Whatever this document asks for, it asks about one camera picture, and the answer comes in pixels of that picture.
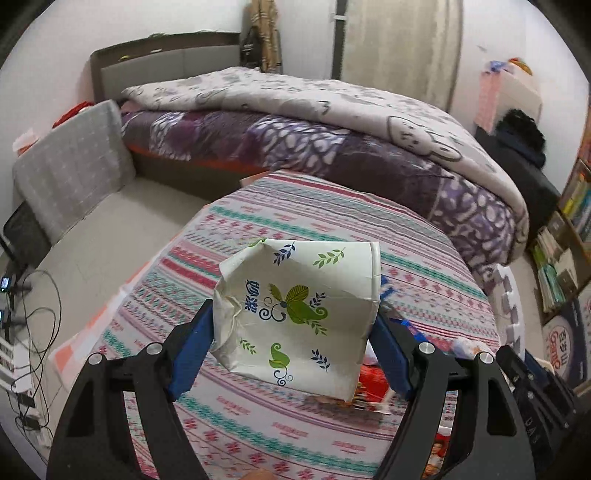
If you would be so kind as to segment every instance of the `poster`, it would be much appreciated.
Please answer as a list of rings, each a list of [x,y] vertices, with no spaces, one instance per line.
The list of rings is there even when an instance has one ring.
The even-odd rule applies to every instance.
[[[543,328],[545,358],[571,388],[591,372],[591,284]]]

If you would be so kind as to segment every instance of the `metal screw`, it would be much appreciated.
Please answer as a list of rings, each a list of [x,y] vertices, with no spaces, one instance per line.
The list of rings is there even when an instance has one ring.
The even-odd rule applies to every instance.
[[[432,343],[429,342],[421,342],[418,344],[418,349],[422,351],[425,355],[431,355],[435,351],[435,347]]]
[[[103,360],[103,356],[100,353],[93,353],[90,357],[88,357],[88,363],[91,365],[98,365]]]
[[[495,359],[489,352],[480,352],[478,358],[483,364],[490,365],[492,361]]]
[[[146,352],[148,355],[158,355],[162,351],[162,343],[151,343],[148,345]]]

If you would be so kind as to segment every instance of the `white paper bag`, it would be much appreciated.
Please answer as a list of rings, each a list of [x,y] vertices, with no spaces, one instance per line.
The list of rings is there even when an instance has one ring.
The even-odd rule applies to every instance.
[[[265,239],[220,264],[212,353],[231,372],[353,398],[379,306],[377,242]]]

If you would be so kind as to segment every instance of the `striped bed sheet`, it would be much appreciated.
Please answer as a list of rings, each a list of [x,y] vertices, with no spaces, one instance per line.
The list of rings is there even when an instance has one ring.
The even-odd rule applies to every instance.
[[[208,206],[142,271],[94,351],[134,355],[190,321],[212,295],[219,263],[256,238],[379,241],[382,297],[433,343],[449,350],[458,336],[499,336],[482,290],[448,237],[389,200],[300,173],[265,176]],[[307,394],[242,378],[208,355],[176,409],[212,479],[265,468],[293,480],[371,478],[400,424],[390,416],[320,404]],[[134,398],[126,394],[132,439],[144,473],[157,476]],[[448,395],[442,424],[451,423]]]

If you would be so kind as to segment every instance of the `cable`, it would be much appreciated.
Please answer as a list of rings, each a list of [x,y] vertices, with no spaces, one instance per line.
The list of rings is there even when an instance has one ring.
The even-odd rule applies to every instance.
[[[59,335],[60,332],[60,328],[61,328],[61,316],[62,316],[62,305],[61,305],[61,295],[60,295],[60,290],[55,282],[55,280],[53,279],[53,277],[51,276],[51,274],[47,271],[47,270],[34,270],[32,272],[29,272],[27,275],[25,275],[25,277],[22,279],[22,282],[24,282],[28,277],[30,277],[31,275],[35,274],[35,273],[40,273],[43,275],[46,275],[51,283],[53,284],[54,288],[56,289],[56,294],[57,294],[57,300],[58,300],[58,304],[59,304],[59,315],[56,315],[55,311],[49,307],[38,307],[35,310],[33,310],[31,313],[27,313],[27,305],[25,302],[25,296],[24,296],[24,292],[21,292],[21,302],[22,302],[22,308],[23,308],[23,312],[25,315],[25,325],[27,327],[27,333],[29,335],[29,339],[31,341],[31,344],[33,345],[34,351],[32,351],[28,345],[25,345],[28,349],[28,351],[30,353],[36,353],[38,358],[39,358],[39,364],[31,370],[30,373],[26,373],[16,379],[14,379],[11,383],[11,387],[21,378],[26,377],[27,375],[34,375],[36,380],[37,380],[37,386],[33,392],[33,398],[37,395],[37,392],[40,390],[41,391],[41,396],[43,398],[43,402],[45,405],[45,411],[47,414],[47,419],[46,422],[43,425],[40,425],[40,430],[41,429],[47,429],[47,431],[49,432],[49,434],[51,435],[51,439],[53,441],[53,432],[51,431],[51,429],[49,428],[49,422],[50,422],[50,413],[49,413],[49,407],[47,405],[47,399],[45,396],[45,392],[43,391],[43,386],[41,385],[41,380],[43,379],[43,360],[45,360],[45,357],[47,355],[47,352],[51,349],[51,347],[53,346],[53,344],[55,343],[57,336]],[[29,324],[28,321],[31,317],[33,317],[35,314],[39,313],[39,312],[50,312],[53,315],[53,326],[51,328],[51,335],[50,335],[50,339],[49,342],[47,344],[47,346],[42,349],[39,350],[39,348],[37,347],[37,345],[35,344],[35,342],[33,341],[33,336],[31,335],[31,330],[29,328]],[[37,448],[33,445],[33,443],[30,441],[29,437],[27,436],[27,431],[33,431],[35,429],[27,429],[24,424],[23,424],[23,419],[27,416],[30,406],[27,406],[27,408],[25,409],[24,413],[21,411],[21,405],[20,402],[18,402],[18,398],[17,398],[17,402],[18,402],[18,412],[14,409],[14,407],[12,406],[12,401],[10,398],[10,393],[7,392],[8,395],[8,401],[10,403],[10,407],[12,409],[12,411],[17,414],[17,416],[14,418],[14,422],[15,425],[17,426],[17,429],[19,431],[22,430],[22,435],[26,438],[27,442],[29,443],[29,445],[31,445],[31,447],[33,447],[33,449],[37,452],[37,455],[39,455],[39,457],[41,458],[41,460],[47,464],[46,460],[44,459],[43,455],[37,450]],[[21,425],[19,427],[18,425],[18,420],[21,420]]]

